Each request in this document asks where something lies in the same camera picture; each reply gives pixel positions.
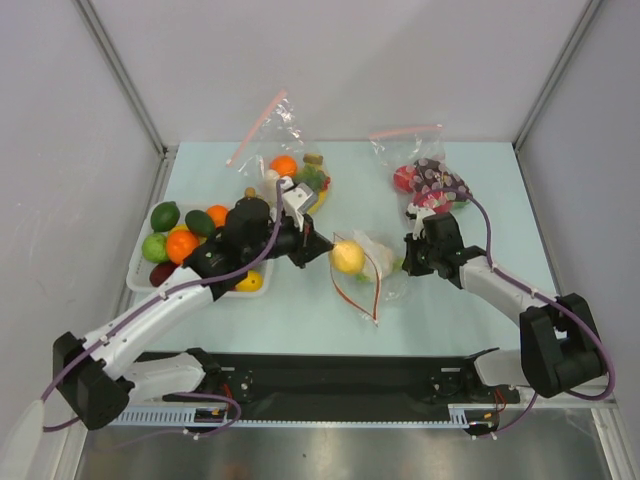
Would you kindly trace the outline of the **brown longan bunch fake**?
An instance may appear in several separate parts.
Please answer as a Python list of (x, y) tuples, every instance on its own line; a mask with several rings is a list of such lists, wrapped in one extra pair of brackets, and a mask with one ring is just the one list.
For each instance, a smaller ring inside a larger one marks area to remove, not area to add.
[(244, 190), (244, 197), (245, 198), (257, 198), (257, 199), (261, 199), (261, 200), (265, 200), (267, 202), (270, 202), (270, 197), (268, 194), (265, 194), (264, 192), (260, 191), (260, 190), (256, 190), (254, 187), (247, 187)]

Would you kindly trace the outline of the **white cauliflower fake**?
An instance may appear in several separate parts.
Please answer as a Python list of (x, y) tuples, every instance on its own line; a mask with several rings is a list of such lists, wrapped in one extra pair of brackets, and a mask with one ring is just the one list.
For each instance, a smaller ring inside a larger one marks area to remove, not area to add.
[(363, 247), (366, 261), (361, 275), (369, 282), (377, 278), (384, 279), (391, 275), (395, 268), (396, 254), (386, 245), (378, 242)]

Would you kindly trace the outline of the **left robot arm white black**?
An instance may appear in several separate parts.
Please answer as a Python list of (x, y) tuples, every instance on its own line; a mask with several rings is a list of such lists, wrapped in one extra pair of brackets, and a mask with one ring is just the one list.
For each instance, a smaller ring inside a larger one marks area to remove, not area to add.
[(308, 214), (242, 198), (224, 226), (138, 306), (82, 338), (70, 332), (58, 337), (52, 346), (53, 380), (45, 392), (58, 391), (89, 430), (111, 423), (133, 399), (173, 393), (211, 399), (220, 376), (201, 360), (201, 351), (151, 362), (144, 374), (134, 370), (139, 356), (179, 321), (233, 290), (255, 265), (286, 256), (303, 268), (333, 248)]

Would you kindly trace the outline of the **zip bag orange seal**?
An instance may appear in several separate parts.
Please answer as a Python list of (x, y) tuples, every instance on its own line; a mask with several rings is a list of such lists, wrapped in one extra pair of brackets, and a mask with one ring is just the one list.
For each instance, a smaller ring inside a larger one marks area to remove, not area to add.
[(338, 296), (359, 316), (378, 327), (386, 303), (408, 291), (401, 271), (401, 245), (389, 234), (373, 230), (333, 233), (329, 272)]

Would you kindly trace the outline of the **dark green avocado fake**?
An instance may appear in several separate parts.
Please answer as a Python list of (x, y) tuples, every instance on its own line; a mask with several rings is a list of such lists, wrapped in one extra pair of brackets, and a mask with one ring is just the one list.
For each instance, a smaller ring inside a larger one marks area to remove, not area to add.
[(190, 210), (185, 215), (185, 224), (193, 234), (204, 238), (208, 238), (216, 230), (211, 217), (206, 212), (197, 209)]

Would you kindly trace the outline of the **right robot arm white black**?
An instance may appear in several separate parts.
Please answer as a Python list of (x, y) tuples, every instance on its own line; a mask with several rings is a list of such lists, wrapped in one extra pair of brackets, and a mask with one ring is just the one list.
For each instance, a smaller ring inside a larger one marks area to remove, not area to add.
[(551, 299), (492, 266), (485, 250), (466, 247), (456, 219), (428, 208), (411, 213), (402, 269), (410, 276), (436, 273), (483, 299), (519, 328), (517, 350), (490, 350), (461, 376), (463, 393), (484, 401), (498, 385), (528, 386), (544, 398), (611, 374), (589, 306), (571, 294)]

